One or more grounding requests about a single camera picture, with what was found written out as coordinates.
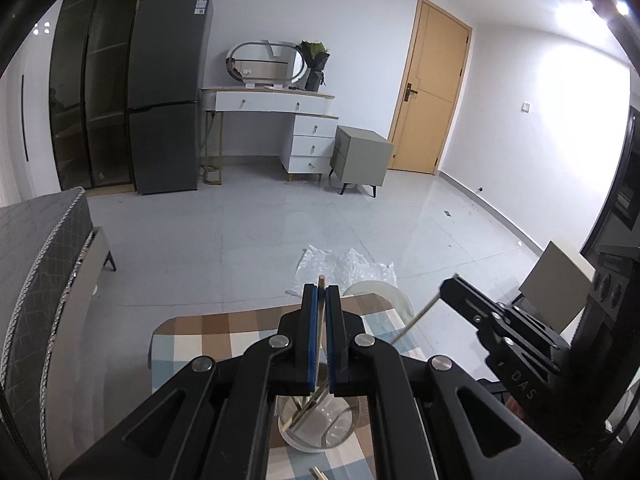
ceiling light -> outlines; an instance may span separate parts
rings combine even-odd
[[[629,6],[625,2],[616,3],[616,9],[623,16],[626,16],[629,13]]]

metal screw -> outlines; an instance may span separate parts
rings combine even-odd
[[[356,345],[363,346],[365,348],[367,346],[373,346],[376,342],[376,338],[369,334],[358,334],[353,340]]]
[[[289,338],[282,334],[272,335],[269,339],[269,345],[272,348],[284,348],[289,346]]]
[[[211,370],[212,366],[213,366],[213,359],[211,359],[211,357],[208,357],[206,355],[201,355],[200,357],[196,357],[191,362],[191,368],[193,369],[194,372],[206,372],[208,370]]]
[[[439,372],[446,372],[447,370],[451,370],[453,363],[451,359],[444,355],[436,355],[436,357],[431,360],[431,366]]]

sofa leg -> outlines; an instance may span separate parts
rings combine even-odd
[[[104,267],[107,262],[109,262],[111,264],[111,267],[113,267],[113,272],[116,271],[116,262],[113,261],[113,256],[111,255],[111,251],[109,251],[109,254],[107,254],[107,259],[104,261],[104,263],[102,264],[102,266]]]

vanity table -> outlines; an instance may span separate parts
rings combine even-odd
[[[222,138],[226,112],[287,114],[280,161],[291,180],[296,173],[328,173],[338,118],[330,114],[334,96],[303,90],[217,87],[202,89],[203,110],[220,114],[219,166],[222,181]]]

checkered tablecloth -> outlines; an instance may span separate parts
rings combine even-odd
[[[204,354],[221,361],[243,354],[256,341],[275,334],[280,317],[298,308],[299,305],[289,305],[170,319],[155,330],[151,341],[149,356],[153,390],[156,391],[194,357]],[[404,327],[391,304],[375,294],[343,298],[342,308],[362,316],[367,333],[383,340],[390,340]],[[410,332],[396,343],[396,348],[403,355],[426,360]],[[313,466],[317,466],[330,480],[375,478],[366,399],[360,399],[360,418],[355,433],[340,446],[325,452],[304,453],[288,446],[274,421],[267,478],[313,480],[309,471]]]

